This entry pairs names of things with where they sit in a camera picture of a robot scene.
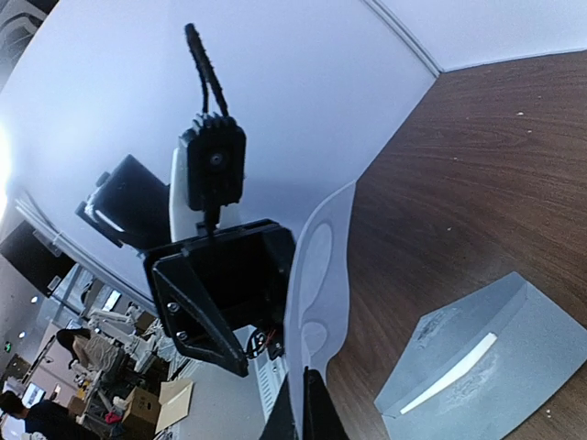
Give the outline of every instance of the cardboard flap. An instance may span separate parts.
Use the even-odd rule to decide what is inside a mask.
[[[189,379],[179,379],[161,384],[159,397],[161,413],[157,422],[157,434],[187,417],[193,389],[194,383]]]

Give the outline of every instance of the dark brown wood surface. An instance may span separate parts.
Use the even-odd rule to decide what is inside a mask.
[[[419,317],[513,270],[587,324],[587,52],[441,76],[360,179],[328,371],[351,439],[387,438],[373,401]],[[587,368],[507,438],[586,439]]]

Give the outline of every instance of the white partition wall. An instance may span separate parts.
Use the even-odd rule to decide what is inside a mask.
[[[177,137],[201,108],[188,22],[248,136],[244,221],[270,217],[296,235],[434,82],[357,0],[60,1],[0,96],[13,170],[64,234],[143,292],[136,252],[74,210],[128,153],[169,181]]]
[[[361,0],[387,7],[444,71],[587,49],[583,0]]]

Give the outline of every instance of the wire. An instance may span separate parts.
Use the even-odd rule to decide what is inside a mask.
[[[216,77],[214,67],[210,62],[208,55],[205,53],[204,44],[202,43],[200,34],[198,34],[198,31],[195,30],[195,27],[192,23],[185,26],[185,37],[187,39],[187,45],[190,49],[190,53],[192,54],[192,58],[194,58],[195,67],[198,70],[198,74],[200,75],[200,82],[202,83],[202,91],[204,94],[204,113],[208,113],[208,89],[206,83],[209,83],[222,116],[229,116],[228,104],[224,98],[222,87],[220,86],[220,82]]]

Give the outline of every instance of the open cardboard box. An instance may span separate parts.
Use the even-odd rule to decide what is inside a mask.
[[[128,438],[152,440],[165,428],[176,424],[190,412],[194,383],[189,379],[163,382],[159,398],[135,388],[128,396],[122,420]]]

